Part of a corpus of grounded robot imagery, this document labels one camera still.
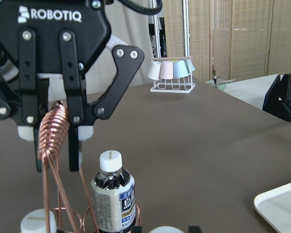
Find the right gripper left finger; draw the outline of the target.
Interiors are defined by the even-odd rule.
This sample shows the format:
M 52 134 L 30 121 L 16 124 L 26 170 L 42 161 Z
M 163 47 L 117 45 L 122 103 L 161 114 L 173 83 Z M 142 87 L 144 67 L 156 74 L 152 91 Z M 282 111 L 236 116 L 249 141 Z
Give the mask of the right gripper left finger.
M 141 226 L 134 226 L 128 233 L 142 233 L 143 228 Z

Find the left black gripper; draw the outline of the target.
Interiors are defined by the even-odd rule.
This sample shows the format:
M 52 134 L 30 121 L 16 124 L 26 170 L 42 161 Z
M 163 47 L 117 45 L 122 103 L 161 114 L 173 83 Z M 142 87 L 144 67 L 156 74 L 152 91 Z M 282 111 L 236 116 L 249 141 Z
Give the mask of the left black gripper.
M 109 119 L 145 55 L 134 46 L 111 49 L 116 75 L 96 101 L 87 102 L 85 75 L 111 35 L 104 6 L 91 0 L 3 0 L 0 2 L 0 67 L 11 60 L 18 73 L 7 81 L 0 71 L 0 120 L 11 118 L 19 137 L 38 148 L 38 130 L 48 110 L 48 81 L 39 73 L 61 73 L 68 105 L 69 170 L 79 171 L 81 141 L 97 119 Z

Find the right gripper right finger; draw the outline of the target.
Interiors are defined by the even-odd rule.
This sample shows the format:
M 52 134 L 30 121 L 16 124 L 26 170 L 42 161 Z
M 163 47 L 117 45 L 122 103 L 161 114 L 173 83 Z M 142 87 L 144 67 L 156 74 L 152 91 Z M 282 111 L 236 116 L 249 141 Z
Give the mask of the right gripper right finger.
M 201 233 L 201 229 L 199 226 L 189 226 L 188 233 Z

